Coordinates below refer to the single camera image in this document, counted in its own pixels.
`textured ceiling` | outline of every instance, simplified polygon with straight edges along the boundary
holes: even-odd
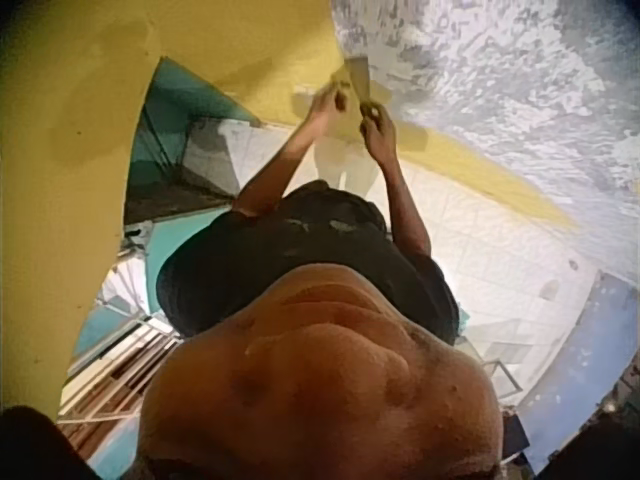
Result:
[[[575,221],[553,230],[638,280],[640,28],[607,0],[333,0],[391,109],[525,177]]]

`hand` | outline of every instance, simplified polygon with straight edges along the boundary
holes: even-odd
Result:
[[[337,82],[332,82],[313,97],[305,125],[312,128],[314,133],[320,137],[327,133],[334,118],[346,110],[347,96],[340,91]]]
[[[373,159],[383,169],[397,164],[396,127],[387,110],[379,103],[368,102],[360,105],[360,112],[360,133]]]

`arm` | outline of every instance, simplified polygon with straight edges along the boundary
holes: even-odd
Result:
[[[431,256],[429,234],[402,175],[391,117],[380,104],[363,105],[361,110],[361,131],[367,150],[380,166],[387,184],[393,242],[405,254]]]
[[[304,122],[245,185],[231,209],[248,217],[259,217],[275,210],[309,147],[324,135],[333,117],[345,110],[345,98],[337,84],[321,90],[314,97]]]

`person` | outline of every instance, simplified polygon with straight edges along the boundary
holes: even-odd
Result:
[[[385,108],[361,106],[380,211],[322,181],[283,198],[346,108],[330,85],[229,212],[163,266],[158,300],[185,342],[146,392],[124,478],[494,478],[502,419],[455,350],[458,309],[396,155]]]

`black shirt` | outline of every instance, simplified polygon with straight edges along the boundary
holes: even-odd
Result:
[[[437,264],[400,252],[375,205],[323,181],[292,192],[269,215],[231,211],[216,218],[165,262],[158,301],[176,330],[191,336],[310,263],[359,272],[403,315],[453,345],[458,307]]]

